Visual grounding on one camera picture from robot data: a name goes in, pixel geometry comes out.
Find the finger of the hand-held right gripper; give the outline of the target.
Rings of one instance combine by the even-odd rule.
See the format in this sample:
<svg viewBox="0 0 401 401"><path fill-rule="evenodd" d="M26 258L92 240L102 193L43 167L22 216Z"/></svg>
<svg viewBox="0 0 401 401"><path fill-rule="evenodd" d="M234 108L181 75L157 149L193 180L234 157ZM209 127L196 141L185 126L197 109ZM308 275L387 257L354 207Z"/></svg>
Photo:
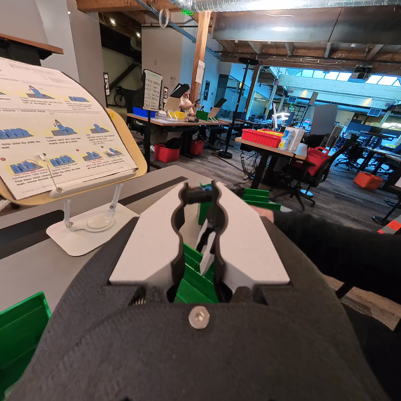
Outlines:
<svg viewBox="0 0 401 401"><path fill-rule="evenodd" d="M199 263L202 276L205 276L214 261L216 236L215 227L208 219L205 219L196 242L196 250L202 254L202 260Z"/></svg>

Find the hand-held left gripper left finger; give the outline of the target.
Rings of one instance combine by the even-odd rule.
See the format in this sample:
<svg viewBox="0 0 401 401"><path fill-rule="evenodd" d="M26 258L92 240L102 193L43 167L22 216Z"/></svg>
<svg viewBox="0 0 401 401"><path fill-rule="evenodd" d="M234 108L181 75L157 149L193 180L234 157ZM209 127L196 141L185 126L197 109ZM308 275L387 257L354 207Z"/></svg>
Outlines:
<svg viewBox="0 0 401 401"><path fill-rule="evenodd" d="M185 197L189 186L179 183L141 213L109 278L115 285L156 288L174 302L185 271Z"/></svg>

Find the person's right forearm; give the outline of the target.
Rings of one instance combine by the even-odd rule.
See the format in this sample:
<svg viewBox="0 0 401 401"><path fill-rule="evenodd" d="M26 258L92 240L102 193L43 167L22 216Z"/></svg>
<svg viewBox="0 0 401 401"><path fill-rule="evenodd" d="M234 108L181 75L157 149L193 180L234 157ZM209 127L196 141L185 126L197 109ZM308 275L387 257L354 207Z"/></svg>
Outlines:
<svg viewBox="0 0 401 401"><path fill-rule="evenodd" d="M274 224L321 273L401 303L401 236L297 212L273 212Z"/></svg>

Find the person's right hand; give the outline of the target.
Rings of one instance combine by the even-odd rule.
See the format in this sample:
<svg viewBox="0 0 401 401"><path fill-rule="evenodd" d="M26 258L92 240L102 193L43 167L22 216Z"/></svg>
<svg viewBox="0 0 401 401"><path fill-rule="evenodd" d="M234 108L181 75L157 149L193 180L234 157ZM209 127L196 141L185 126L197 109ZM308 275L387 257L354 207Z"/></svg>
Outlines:
<svg viewBox="0 0 401 401"><path fill-rule="evenodd" d="M269 221L274 223L274 213L272 210L251 206L261 217L266 217Z"/></svg>

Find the long wooden desk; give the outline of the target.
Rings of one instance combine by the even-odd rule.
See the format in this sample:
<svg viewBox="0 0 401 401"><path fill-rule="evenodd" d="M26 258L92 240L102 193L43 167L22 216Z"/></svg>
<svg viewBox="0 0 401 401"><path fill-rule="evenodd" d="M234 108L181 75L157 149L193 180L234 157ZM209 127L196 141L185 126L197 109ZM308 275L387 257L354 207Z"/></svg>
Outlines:
<svg viewBox="0 0 401 401"><path fill-rule="evenodd" d="M136 115L134 113L127 113L126 116L128 118L132 118L135 120L140 120L145 123L145 132L143 134L143 147L144 147L144 156L145 161L147 163L148 172L150 171L150 167L154 167L160 169L160 166L154 164L150 160L150 127L151 126L159 126L165 129L167 132L195 132L200 127L204 127L206 129L220 129L224 126L228 126L228 122L226 121L204 121L200 120L198 122L186 122L182 119L166 119L166 118L151 118L150 112L148 112L148 117Z"/></svg>

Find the black office chair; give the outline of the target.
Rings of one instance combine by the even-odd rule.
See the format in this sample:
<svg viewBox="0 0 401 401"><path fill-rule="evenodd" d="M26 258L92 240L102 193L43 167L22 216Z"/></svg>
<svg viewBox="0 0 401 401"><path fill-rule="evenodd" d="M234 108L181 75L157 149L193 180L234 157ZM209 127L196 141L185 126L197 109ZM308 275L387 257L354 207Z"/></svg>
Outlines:
<svg viewBox="0 0 401 401"><path fill-rule="evenodd" d="M311 202L311 206L315 206L316 202L312 195L308 195L310 188L317 188L323 183L330 172L330 168L334 163L335 159L341 154L345 153L348 149L355 147L358 144L358 136L356 134L351 135L350 138L346 139L342 147L340 147L335 153L330 155L330 158L320 167L318 172L311 176L308 174L308 168L313 163L308 163L306 160L300 162L292 162L284 168L284 178L288 183L286 191L279 193L273 197L273 201L277 198L289 195L290 198L295 197L302 208L302 212L305 211L305 205L303 199Z"/></svg>

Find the wooden table black legs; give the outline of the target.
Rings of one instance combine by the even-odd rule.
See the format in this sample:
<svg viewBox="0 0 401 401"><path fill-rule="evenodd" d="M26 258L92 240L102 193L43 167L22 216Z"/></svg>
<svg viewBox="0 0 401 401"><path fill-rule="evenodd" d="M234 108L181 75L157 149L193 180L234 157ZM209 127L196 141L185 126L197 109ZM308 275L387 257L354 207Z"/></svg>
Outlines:
<svg viewBox="0 0 401 401"><path fill-rule="evenodd" d="M300 144L296 151L289 152L287 150L283 150L282 148L272 148L259 143L247 141L242 137L235 138L235 142L240 143L242 147L245 146L246 148L250 148L252 151L261 154L259 165L256 168L252 180L252 189L258 189L261 183L271 186L273 171L280 157L284 157L289 161L291 161L291 159L304 161L307 158L308 147L303 144Z"/></svg>

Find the red plastic tray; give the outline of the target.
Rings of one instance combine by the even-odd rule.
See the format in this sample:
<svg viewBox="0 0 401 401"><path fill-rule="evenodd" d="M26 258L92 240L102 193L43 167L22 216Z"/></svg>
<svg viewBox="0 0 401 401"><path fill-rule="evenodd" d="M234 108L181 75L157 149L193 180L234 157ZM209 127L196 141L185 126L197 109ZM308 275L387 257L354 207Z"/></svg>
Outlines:
<svg viewBox="0 0 401 401"><path fill-rule="evenodd" d="M271 148L278 148L283 138L282 132L273 131L271 129L243 129L242 139L268 146Z"/></svg>

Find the black floor lamp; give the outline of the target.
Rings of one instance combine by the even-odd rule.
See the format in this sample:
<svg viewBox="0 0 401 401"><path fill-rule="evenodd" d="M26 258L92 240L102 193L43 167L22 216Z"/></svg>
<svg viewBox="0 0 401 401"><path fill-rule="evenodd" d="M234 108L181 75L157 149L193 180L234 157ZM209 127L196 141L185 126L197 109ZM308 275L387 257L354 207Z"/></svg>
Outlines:
<svg viewBox="0 0 401 401"><path fill-rule="evenodd" d="M235 107L234 112L233 112L233 118L232 118L232 121L231 121L231 123L230 123L230 125L228 127L228 132L227 132L226 141L225 141L225 149L224 150L219 150L217 152L218 157L223 158L223 159L231 159L233 157L233 154L228 151L228 148L229 148L231 135L232 135L232 132L233 132L233 127L234 127L234 124L235 124L235 121L236 121L236 117L237 117L237 112L238 112L241 96L242 96L242 93L243 93L243 90L244 90L248 69L249 69L249 66L258 66L258 64L259 64L259 61L257 59L250 58L250 57L240 57L240 58L238 58L238 60L239 60L239 62L241 64L245 65L245 71L244 71L244 74L243 74L241 87L240 87L240 90L239 90L239 93L238 93L236 107Z"/></svg>

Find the red bag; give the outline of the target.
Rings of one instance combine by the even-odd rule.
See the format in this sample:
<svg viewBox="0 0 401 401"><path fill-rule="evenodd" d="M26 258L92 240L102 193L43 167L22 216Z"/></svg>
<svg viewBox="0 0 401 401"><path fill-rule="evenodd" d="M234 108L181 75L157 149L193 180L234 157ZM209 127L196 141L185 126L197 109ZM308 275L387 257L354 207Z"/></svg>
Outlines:
<svg viewBox="0 0 401 401"><path fill-rule="evenodd" d="M316 148L308 148L306 161L308 163L313 163L308 168L308 174L313 176L315 175L320 167L330 158L329 150L324 147L316 147Z"/></svg>

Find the white carton box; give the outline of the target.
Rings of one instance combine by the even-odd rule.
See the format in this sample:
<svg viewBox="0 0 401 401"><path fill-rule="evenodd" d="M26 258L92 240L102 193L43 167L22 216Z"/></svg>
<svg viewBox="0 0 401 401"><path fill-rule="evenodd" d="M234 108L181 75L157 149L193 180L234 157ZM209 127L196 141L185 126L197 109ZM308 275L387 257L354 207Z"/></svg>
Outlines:
<svg viewBox="0 0 401 401"><path fill-rule="evenodd" d="M286 127L283 133L282 141L280 146L287 152L296 152L303 136L305 130L297 127Z"/></svg>

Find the orange plastic bin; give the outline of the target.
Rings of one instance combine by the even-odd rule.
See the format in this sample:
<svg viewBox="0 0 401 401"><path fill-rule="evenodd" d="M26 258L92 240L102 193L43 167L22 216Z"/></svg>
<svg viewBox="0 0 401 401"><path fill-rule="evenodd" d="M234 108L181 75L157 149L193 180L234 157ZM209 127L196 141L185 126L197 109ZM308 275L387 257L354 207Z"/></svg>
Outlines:
<svg viewBox="0 0 401 401"><path fill-rule="evenodd" d="M367 172L358 172L353 182L367 190L376 190L383 183L383 179Z"/></svg>

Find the orange traffic cone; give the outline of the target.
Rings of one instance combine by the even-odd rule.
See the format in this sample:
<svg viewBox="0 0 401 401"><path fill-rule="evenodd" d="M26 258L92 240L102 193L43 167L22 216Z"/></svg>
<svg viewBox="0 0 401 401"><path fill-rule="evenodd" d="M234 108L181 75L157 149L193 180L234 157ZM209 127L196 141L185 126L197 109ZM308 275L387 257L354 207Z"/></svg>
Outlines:
<svg viewBox="0 0 401 401"><path fill-rule="evenodd" d="M378 230L380 234L401 234L401 217L395 218Z"/></svg>

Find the raised wooden desktop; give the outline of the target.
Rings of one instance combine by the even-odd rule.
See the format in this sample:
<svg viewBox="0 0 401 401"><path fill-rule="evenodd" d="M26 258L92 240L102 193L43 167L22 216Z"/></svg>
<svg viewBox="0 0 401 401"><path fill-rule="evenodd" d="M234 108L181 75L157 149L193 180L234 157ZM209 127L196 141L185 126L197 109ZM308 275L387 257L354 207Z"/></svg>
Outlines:
<svg viewBox="0 0 401 401"><path fill-rule="evenodd" d="M0 56L31 65L41 65L41 61L53 54L63 55L62 48L28 39L0 34Z"/></svg>

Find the wooden post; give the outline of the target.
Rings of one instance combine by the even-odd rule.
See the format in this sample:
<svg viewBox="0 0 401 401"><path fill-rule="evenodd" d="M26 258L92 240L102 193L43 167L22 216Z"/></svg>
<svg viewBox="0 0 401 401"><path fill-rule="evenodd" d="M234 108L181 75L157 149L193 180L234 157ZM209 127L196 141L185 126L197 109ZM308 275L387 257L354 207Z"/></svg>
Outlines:
<svg viewBox="0 0 401 401"><path fill-rule="evenodd" d="M201 62L204 61L210 18L211 18L210 11L198 13L198 28L197 28L197 36L195 43L195 51L194 51L191 88L189 95L189 98L192 103L194 103L194 101L198 99L198 95L200 92L200 83L196 81L198 64L199 61Z"/></svg>

